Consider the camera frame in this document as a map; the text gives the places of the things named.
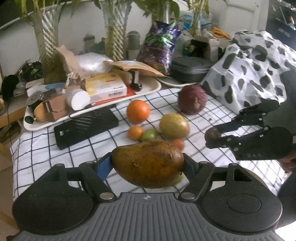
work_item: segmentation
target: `plastic bag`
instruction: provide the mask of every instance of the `plastic bag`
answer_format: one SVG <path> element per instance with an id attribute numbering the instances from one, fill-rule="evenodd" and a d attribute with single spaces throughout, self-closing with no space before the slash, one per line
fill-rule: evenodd
<path id="1" fill-rule="evenodd" d="M 182 31 L 182 34 L 177 38 L 173 57 L 182 57 L 184 48 L 190 46 L 193 37 L 188 31 Z"/>
<path id="2" fill-rule="evenodd" d="M 112 61 L 106 55 L 86 53 L 75 57 L 85 77 L 89 77 L 91 74 L 105 74 L 111 71 L 112 66 L 104 63 L 105 60 Z"/>
<path id="3" fill-rule="evenodd" d="M 74 74 L 72 75 L 72 79 L 84 79 L 83 71 L 79 66 L 79 63 L 75 59 L 74 54 L 70 50 L 66 49 L 65 45 L 62 45 L 61 47 L 56 47 L 56 50 L 62 58 L 63 67 L 66 74 L 70 74 L 73 72 Z"/>
<path id="4" fill-rule="evenodd" d="M 181 30 L 177 22 L 167 24 L 156 21 L 146 35 L 137 61 L 169 75 L 175 43 L 180 34 Z"/>

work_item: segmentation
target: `black power bank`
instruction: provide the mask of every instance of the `black power bank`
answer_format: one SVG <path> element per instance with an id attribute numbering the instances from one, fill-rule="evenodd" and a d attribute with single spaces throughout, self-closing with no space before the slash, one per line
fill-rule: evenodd
<path id="1" fill-rule="evenodd" d="M 54 127 L 54 136 L 60 150 L 118 126 L 118 119 L 106 107 L 80 116 Z"/>

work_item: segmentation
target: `metal screw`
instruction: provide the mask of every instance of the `metal screw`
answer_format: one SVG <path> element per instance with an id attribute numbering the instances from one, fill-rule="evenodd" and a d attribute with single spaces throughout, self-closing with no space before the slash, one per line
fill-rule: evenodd
<path id="1" fill-rule="evenodd" d="M 110 192 L 103 192 L 100 194 L 100 198 L 103 200 L 111 200 L 113 197 L 114 197 L 114 194 Z"/>
<path id="2" fill-rule="evenodd" d="M 186 199 L 186 200 L 191 200 L 191 199 L 194 199 L 195 198 L 195 195 L 191 192 L 183 192 L 181 194 L 181 197 Z"/>

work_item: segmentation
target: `barcode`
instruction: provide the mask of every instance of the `barcode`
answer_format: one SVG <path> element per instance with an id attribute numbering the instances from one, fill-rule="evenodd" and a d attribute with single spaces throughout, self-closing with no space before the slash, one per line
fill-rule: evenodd
<path id="1" fill-rule="evenodd" d="M 119 91 L 119 92 L 111 93 L 108 96 L 112 97 L 112 96 L 116 96 L 116 95 L 122 95 L 122 93 L 123 93 L 122 91 Z"/>

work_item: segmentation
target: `white checkered tablecloth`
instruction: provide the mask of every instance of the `white checkered tablecloth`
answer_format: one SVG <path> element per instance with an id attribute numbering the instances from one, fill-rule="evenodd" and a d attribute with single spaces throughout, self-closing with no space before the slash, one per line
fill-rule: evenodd
<path id="1" fill-rule="evenodd" d="M 144 130 L 155 128 L 160 131 L 159 122 L 163 115 L 180 113 L 177 103 L 179 91 L 179 88 L 166 89 L 139 98 L 146 101 L 151 109 L 149 118 L 141 124 Z M 136 143 L 136 141 L 127 137 L 127 131 L 132 126 L 132 123 L 126 117 L 126 108 L 129 103 L 130 100 L 119 103 L 116 108 L 112 109 L 119 120 L 118 127 L 64 150 L 59 150 L 56 145 L 53 132 L 55 125 L 21 135 L 11 147 L 14 199 L 57 163 L 63 163 L 66 167 L 77 167 L 85 161 L 100 159 L 117 146 Z M 239 163 L 261 177 L 269 189 L 277 194 L 285 173 L 276 160 L 236 161 L 228 148 L 206 148 L 205 131 L 213 125 L 229 122 L 235 116 L 232 111 L 208 96 L 204 110 L 197 115 L 184 114 L 184 116 L 190 124 L 191 132 L 184 141 L 185 149 L 183 152 L 197 162 L 210 161 L 218 167 L 228 165 L 231 162 Z M 229 134 L 241 136 L 254 130 L 255 127 L 247 126 Z M 174 192 L 178 195 L 187 185 L 188 180 L 184 178 L 176 186 L 163 189 L 146 189 L 128 183 L 113 170 L 105 183 L 116 195 L 121 192 Z M 71 185 L 81 186 L 79 182 L 72 182 Z"/>

